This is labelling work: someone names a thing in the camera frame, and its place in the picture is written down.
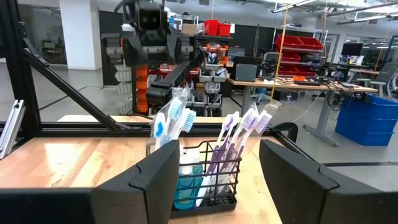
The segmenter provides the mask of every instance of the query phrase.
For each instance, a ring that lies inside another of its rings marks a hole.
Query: blue storage container
[[[361,113],[368,118],[397,119],[398,104],[374,95],[368,95],[365,102],[356,98],[346,98],[341,110]]]
[[[365,101],[347,98],[335,131],[364,146],[387,146],[398,119],[398,103],[368,95]]]

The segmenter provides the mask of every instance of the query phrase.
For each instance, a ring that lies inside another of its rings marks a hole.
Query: camera
[[[141,1],[138,7],[140,30],[159,30],[162,24],[162,9],[153,1]]]

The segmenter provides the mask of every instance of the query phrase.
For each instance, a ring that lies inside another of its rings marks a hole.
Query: workbench
[[[119,122],[149,122],[146,118],[136,116],[113,118]],[[220,123],[223,120],[224,118],[197,118],[195,122]],[[92,116],[67,115],[60,119],[60,122],[79,121],[96,122]],[[184,146],[197,146],[202,141],[216,138],[189,137],[180,138],[180,142]],[[285,147],[294,144],[281,133],[270,133],[263,139]],[[145,158],[148,140],[149,138],[33,138],[0,161],[0,189],[96,187]],[[240,165],[236,209],[173,219],[169,223],[282,223],[262,174],[258,156],[259,142],[249,142],[247,145],[252,145],[252,151],[243,157]]]
[[[377,75],[379,75],[379,73],[380,73],[380,72],[374,71],[374,70],[365,70],[365,69],[358,69],[358,68],[351,68],[349,70],[349,72],[351,73],[351,75],[349,75],[348,82],[353,81],[353,78],[356,73],[358,73],[359,76],[357,76],[355,78],[370,78],[371,80],[375,79],[375,77]]]
[[[259,87],[259,88],[272,88],[274,84],[264,83],[263,81],[256,80],[255,82],[240,82],[235,81],[228,78],[228,81],[233,85],[237,86],[245,86],[243,92],[243,102],[241,108],[241,114],[244,114],[249,108],[251,104],[251,87]],[[275,89],[289,89],[289,90],[318,90],[318,91],[326,91],[325,99],[329,99],[334,95],[335,90],[339,90],[334,86],[308,86],[308,85],[297,85],[297,84],[275,84]],[[344,91],[351,91],[351,89],[341,86],[342,90]],[[365,92],[365,93],[377,93],[378,90],[373,88],[361,87],[361,86],[354,86],[355,92]],[[319,115],[319,120],[316,128],[313,128],[307,124],[304,124],[303,127],[308,130],[310,133],[315,135],[316,137],[326,141],[328,144],[332,146],[338,147],[340,144],[337,140],[333,139],[329,135],[326,134],[326,124],[328,122],[329,114],[330,114],[330,107],[328,105],[328,101],[324,100],[322,104],[321,113]]]

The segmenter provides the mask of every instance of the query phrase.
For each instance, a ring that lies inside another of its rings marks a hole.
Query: concrete floor
[[[124,96],[119,95],[114,87],[103,88],[102,71],[67,70],[64,67],[53,68],[66,82],[87,97],[99,109],[110,115],[118,115],[118,105],[124,102]],[[42,121],[57,121],[67,114],[87,114],[74,101],[65,96],[57,87],[46,80],[37,71],[33,71],[35,89]],[[6,64],[0,63],[0,121],[7,120],[14,96],[7,72]],[[242,96],[233,95],[234,99],[242,102]],[[258,108],[262,108],[267,101],[263,101]],[[332,169],[351,178],[360,180],[375,188],[391,191],[398,190],[398,135],[393,135],[387,147],[364,147],[334,132],[338,113],[331,113],[326,132],[341,143],[340,147],[332,147],[315,138],[303,129],[303,123],[316,126],[322,107],[323,98],[317,99],[312,108],[296,121],[299,126],[297,145],[320,163],[363,162],[363,166],[336,166]],[[298,118],[312,104],[309,93],[300,96],[297,101],[283,102],[278,113],[273,117],[272,124],[293,121]],[[223,113],[233,113],[240,110],[229,98],[223,100]]]

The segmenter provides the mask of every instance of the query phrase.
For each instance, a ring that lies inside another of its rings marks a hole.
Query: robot
[[[123,0],[115,12],[123,9],[124,23],[132,32],[123,32],[123,57],[126,66],[163,62],[177,66],[163,79],[150,84],[146,98],[150,106],[163,106],[172,97],[172,87],[179,86],[193,67],[205,60],[205,52],[195,37],[170,27],[164,6],[148,0]]]

